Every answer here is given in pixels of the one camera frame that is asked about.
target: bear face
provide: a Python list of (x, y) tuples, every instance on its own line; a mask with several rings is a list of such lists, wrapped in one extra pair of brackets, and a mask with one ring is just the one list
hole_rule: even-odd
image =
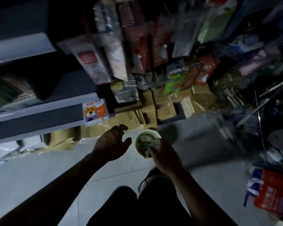
[(89, 108), (86, 107), (84, 109), (85, 117), (93, 117), (93, 116), (97, 115), (96, 109), (97, 108), (95, 106), (92, 106), (92, 107), (89, 107)]

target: bucket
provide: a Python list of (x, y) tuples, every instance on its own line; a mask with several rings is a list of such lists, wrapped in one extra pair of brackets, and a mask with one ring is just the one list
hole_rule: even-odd
[(147, 129), (145, 131), (142, 131), (139, 133), (139, 135), (136, 137), (135, 139), (135, 148), (136, 148), (136, 151), (143, 157), (143, 158), (152, 158), (152, 156), (145, 156), (143, 155), (140, 151), (139, 151), (139, 139), (142, 135), (149, 135), (149, 136), (152, 136), (153, 138), (155, 139), (158, 139), (158, 138), (161, 138), (161, 136), (159, 135), (159, 133), (157, 131), (153, 131), (153, 130), (150, 130), (150, 129)]

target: forearm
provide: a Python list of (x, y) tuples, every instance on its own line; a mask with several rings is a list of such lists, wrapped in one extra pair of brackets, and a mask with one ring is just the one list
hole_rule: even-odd
[(0, 225), (57, 225), (84, 185), (105, 163), (87, 155), (0, 219)]
[(199, 225), (213, 225), (217, 222), (224, 225), (236, 225), (188, 171), (184, 169), (176, 171), (171, 175), (171, 179), (184, 197), (191, 216)]

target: black pants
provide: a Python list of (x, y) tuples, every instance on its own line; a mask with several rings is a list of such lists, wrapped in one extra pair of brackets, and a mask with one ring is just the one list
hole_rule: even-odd
[(174, 222), (176, 225), (193, 223), (177, 198), (174, 184), (166, 177), (151, 181), (139, 198), (130, 187), (118, 187), (90, 218), (87, 226), (103, 223), (145, 225), (150, 222)]

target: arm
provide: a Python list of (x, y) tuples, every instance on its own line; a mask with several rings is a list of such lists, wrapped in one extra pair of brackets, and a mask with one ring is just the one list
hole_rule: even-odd
[(236, 225), (184, 169), (171, 144), (164, 139), (158, 139), (158, 142), (158, 151), (150, 149), (155, 165), (178, 187), (198, 225)]
[(124, 130), (121, 124), (104, 133), (90, 154), (2, 217), (0, 225), (57, 225), (92, 175), (127, 151), (132, 140), (122, 142)]

